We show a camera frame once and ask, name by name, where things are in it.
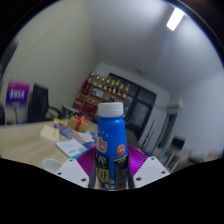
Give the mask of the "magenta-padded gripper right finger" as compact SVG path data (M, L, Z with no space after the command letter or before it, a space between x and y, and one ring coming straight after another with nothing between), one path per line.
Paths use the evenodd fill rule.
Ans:
M129 146L128 187L141 188L169 175L167 169L155 157L147 157L138 149Z

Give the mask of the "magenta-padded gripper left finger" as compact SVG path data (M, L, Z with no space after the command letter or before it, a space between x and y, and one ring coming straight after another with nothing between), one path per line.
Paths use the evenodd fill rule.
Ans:
M77 159L68 159L57 171L56 175L83 188L94 189L96 149L91 148Z

